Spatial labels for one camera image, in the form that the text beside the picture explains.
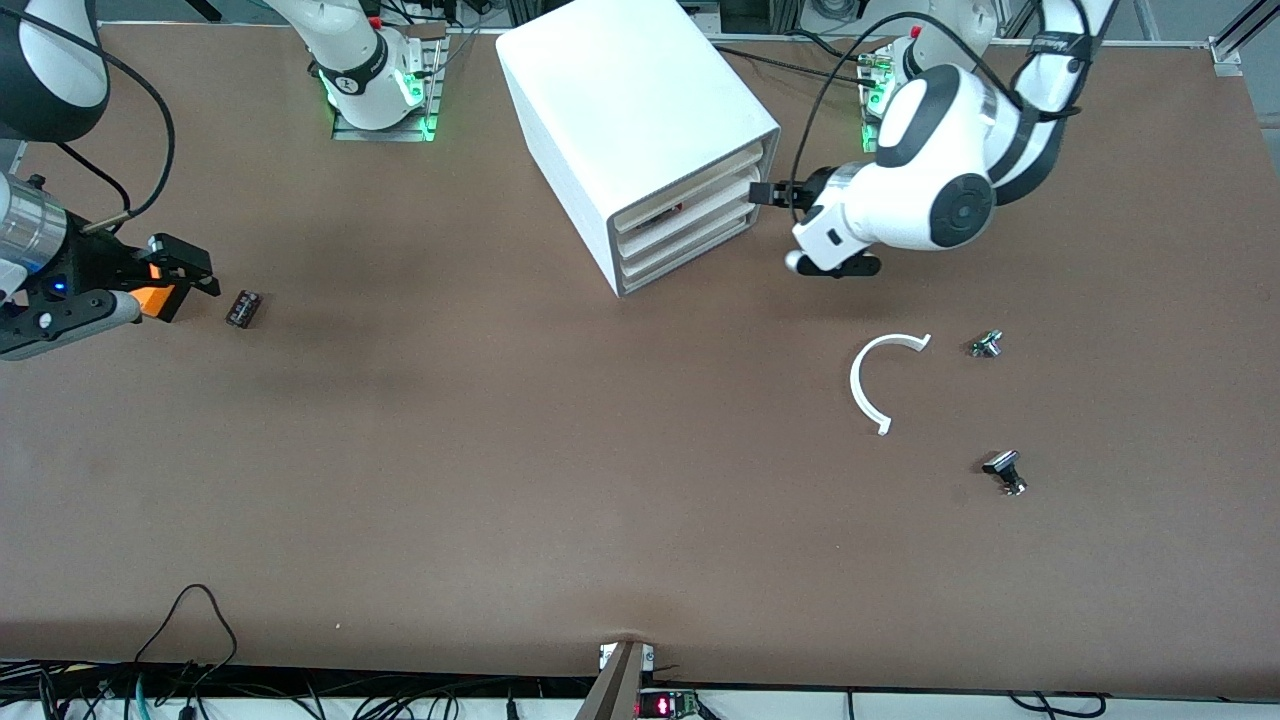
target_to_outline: white plastic arc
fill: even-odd
[[[911,337],[909,334],[887,334],[878,337],[867,343],[865,347],[854,357],[854,366],[849,369],[849,387],[854,391],[854,402],[858,402],[858,409],[863,411],[864,415],[872,419],[873,423],[879,425],[879,434],[888,433],[888,425],[893,421],[892,418],[881,413],[872,405],[870,400],[867,400],[867,393],[863,392],[863,359],[867,357],[873,347],[879,347],[882,345],[905,345],[911,350],[919,352],[924,350],[924,346],[929,343],[932,336],[924,337]]]

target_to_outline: black cable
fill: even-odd
[[[710,707],[703,705],[703,698],[698,697],[698,693],[694,693],[694,702],[698,703],[699,717],[701,717],[703,720],[721,720],[719,715],[716,715],[716,712]]]
[[[822,70],[815,70],[813,68],[806,68],[804,65],[792,65],[791,63],[783,63],[782,60],[774,60],[773,58],[765,58],[763,55],[753,55],[751,53],[744,53],[744,51],[733,49],[733,47],[726,47],[723,45],[717,45],[716,49],[719,50],[721,53],[724,53],[726,55],[737,55],[739,58],[746,58],[748,60],[755,60],[758,63],[765,63],[765,64],[769,64],[769,65],[777,65],[780,68],[786,68],[788,70],[795,70],[797,73],[805,73],[805,74],[818,76],[818,77],[827,77],[827,73],[824,73]],[[836,79],[841,79],[841,81],[845,81],[845,82],[851,82],[854,85],[861,85],[861,86],[865,86],[865,87],[876,87],[876,81],[869,79],[869,78],[856,78],[856,77],[849,77],[849,76],[836,76]]]
[[[224,657],[221,662],[211,666],[209,670],[205,670],[205,673],[200,675],[200,678],[197,678],[195,683],[192,683],[191,689],[187,691],[188,706],[191,705],[192,696],[195,696],[195,693],[200,688],[200,683],[205,682],[205,679],[207,679],[210,674],[224,667],[228,662],[230,662],[232,659],[236,657],[236,651],[239,650],[239,641],[236,638],[236,632],[232,630],[232,626],[227,621],[227,618],[223,616],[223,609],[219,607],[218,605],[218,597],[214,596],[214,591],[209,589],[209,585],[204,583],[191,583],[189,585],[182,588],[182,591],[178,592],[178,597],[173,598],[173,605],[169,606],[169,612],[164,616],[164,620],[160,623],[160,626],[156,628],[156,632],[151,633],[151,637],[147,638],[147,642],[142,643],[142,647],[138,648],[138,652],[133,655],[133,662],[138,662],[140,660],[142,660],[142,653],[145,653],[147,648],[151,647],[151,643],[154,643],[155,639],[160,637],[160,633],[163,633],[164,629],[169,626],[169,621],[173,620],[173,614],[178,611],[178,605],[182,603],[182,598],[186,597],[186,594],[193,589],[198,589],[200,592],[205,593],[206,597],[209,597],[209,605],[211,605],[214,609],[214,616],[218,618],[218,623],[221,624],[223,630],[227,632],[227,637],[232,641],[232,650],[230,652],[227,653],[227,657]]]
[[[116,182],[115,178],[113,178],[111,176],[106,174],[106,170],[104,170],[102,168],[99,168],[97,165],[95,165],[93,163],[91,163],[88,160],[88,158],[81,155],[79,152],[76,151],[74,147],[72,147],[70,145],[67,145],[65,142],[59,142],[58,147],[60,147],[63,152],[65,152],[67,155],[69,155],[72,160],[76,160],[77,163],[79,163],[86,170],[93,173],[102,182],[105,182],[106,184],[111,186],[111,188],[114,188],[115,192],[120,196],[120,202],[124,205],[123,210],[125,213],[128,213],[129,210],[133,209],[133,201],[129,200],[129,191],[124,190],[124,186],[120,184],[119,182]]]
[[[1091,712],[1075,712],[1073,710],[1062,710],[1061,707],[1053,707],[1052,705],[1050,705],[1048,700],[1044,698],[1044,693],[1036,691],[1032,692],[1032,694],[1036,696],[1036,700],[1041,702],[1038,706],[1023,702],[1015,693],[1009,693],[1009,700],[1014,701],[1014,703],[1016,703],[1018,707],[1021,707],[1023,710],[1029,710],[1032,712],[1042,712],[1047,715],[1048,720],[1055,720],[1059,715],[1064,717],[1078,717],[1080,720],[1092,720],[1093,717],[1101,717],[1107,711],[1107,698],[1101,694],[1092,696],[1097,697],[1098,708]]]
[[[390,10],[390,12],[396,13],[397,15],[404,18],[406,23],[413,24],[413,18],[411,18],[407,12],[401,10],[396,5],[392,5],[390,3],[383,3],[381,6],[383,6],[384,10]]]
[[[124,60],[120,60],[119,58],[111,55],[106,50],[102,50],[97,45],[93,45],[92,42],[81,38],[79,36],[70,33],[44,18],[37,18],[36,15],[32,15],[23,10],[14,10],[13,8],[6,8],[4,5],[0,5],[0,14],[5,14],[9,15],[10,18],[31,23],[46,32],[51,32],[58,37],[67,40],[73,45],[88,50],[90,53],[101,58],[108,64],[115,67],[122,73],[129,76],[129,79],[138,83],[138,86],[142,87],[142,90],[145,90],[147,95],[151,96],[152,100],[155,100],[156,108],[160,109],[160,115],[164,118],[164,129],[165,129],[165,136],[168,138],[164,168],[160,170],[160,179],[156,181],[156,186],[151,191],[151,195],[145,201],[142,201],[142,205],[138,205],[136,209],[129,210],[128,215],[131,219],[137,218],[142,213],[146,213],[148,209],[151,209],[151,206],[155,205],[156,200],[160,197],[160,193],[164,192],[165,184],[169,183],[169,173],[173,170],[173,156],[178,146],[175,131],[173,127],[173,114],[169,111],[169,105],[164,101],[164,97],[160,97],[160,92],[156,91],[155,86],[147,82],[145,77],[138,74],[137,70],[134,70],[127,63],[124,63]]]
[[[854,55],[854,53],[858,51],[859,45],[865,42],[867,38],[870,37],[870,35],[877,29],[879,29],[882,26],[901,19],[924,20],[932,24],[933,27],[938,28],[938,31],[942,32],[942,35],[946,35],[952,42],[956,44],[956,46],[959,46],[964,51],[964,54],[970,60],[973,60],[974,65],[977,65],[977,68],[987,77],[987,79],[991,81],[993,86],[996,86],[996,88],[1001,92],[1001,95],[1004,95],[1010,102],[1012,102],[1015,108],[1021,110],[1023,108],[1021,100],[1012,91],[1009,90],[1009,86],[1006,86],[1002,79],[1000,79],[1000,76],[996,74],[996,70],[991,69],[991,65],[988,65],[986,60],[983,60],[977,53],[973,51],[972,47],[969,47],[969,45],[966,45],[963,40],[960,40],[960,36],[957,36],[951,28],[945,26],[933,15],[927,15],[924,13],[902,12],[902,13],[893,13],[892,15],[881,18],[879,20],[872,23],[872,26],[867,28],[860,36],[858,36],[858,38],[854,40],[854,44],[849,46],[849,50],[845,50],[844,53],[840,54],[840,59],[836,61],[836,67],[833,67],[831,72],[827,73],[827,79],[822,83],[822,88],[818,90],[818,96],[814,97],[813,108],[809,110],[809,119],[805,120],[804,124],[804,133],[800,136],[800,145],[796,147],[795,160],[791,164],[791,174],[787,179],[787,208],[791,210],[792,222],[796,223],[800,222],[800,215],[796,213],[796,206],[795,206],[796,174],[800,172],[800,160],[804,156],[805,145],[808,145],[809,142],[809,133],[813,131],[813,123],[818,118],[818,110],[822,108],[822,100],[827,95],[827,88],[829,88],[831,83],[836,81],[836,76],[837,73],[840,73],[840,68],[844,67],[844,64],[849,61],[849,59]]]
[[[810,42],[813,42],[818,47],[822,47],[822,51],[826,53],[826,54],[828,54],[828,55],[831,55],[832,58],[838,58],[838,56],[842,55],[842,53],[840,50],[836,50],[829,42],[827,42],[826,40],[823,40],[822,36],[818,35],[817,32],[809,32],[809,31],[806,31],[804,28],[799,28],[797,27],[797,28],[794,28],[794,29],[788,29],[788,31],[786,31],[782,35],[794,35],[794,36],[808,38]]]
[[[310,671],[307,671],[306,682],[307,682],[307,692],[311,693],[311,701],[316,703],[316,711],[312,715],[316,716],[316,720],[328,720],[328,717],[325,717],[324,715],[324,705],[320,702],[320,696],[316,694],[316,688],[315,685],[311,684]]]

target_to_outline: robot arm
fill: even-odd
[[[358,0],[266,0],[316,60],[329,101],[352,126],[379,131],[422,104],[421,41],[374,29]]]
[[[754,192],[805,210],[787,265],[806,275],[874,274],[878,263],[850,263],[872,245],[950,250],[975,238],[996,205],[1036,190],[1053,168],[1115,4],[1080,0],[1085,28],[1074,0],[1043,0],[1046,29],[1014,83],[1021,108],[957,65],[936,65],[893,95],[874,163],[823,168],[794,197],[786,183],[768,197]]]
[[[99,45],[93,0],[0,0]],[[0,15],[0,137],[68,142],[97,124],[110,85],[97,55]]]

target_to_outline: white storage box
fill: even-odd
[[[498,38],[525,141],[617,295],[755,223],[778,124],[675,0],[575,0]]]

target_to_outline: green led light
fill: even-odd
[[[426,141],[426,142],[434,141],[435,140],[435,117],[433,115],[430,118],[419,118],[417,119],[417,129],[419,129],[419,132],[422,133],[422,140],[424,141]]]

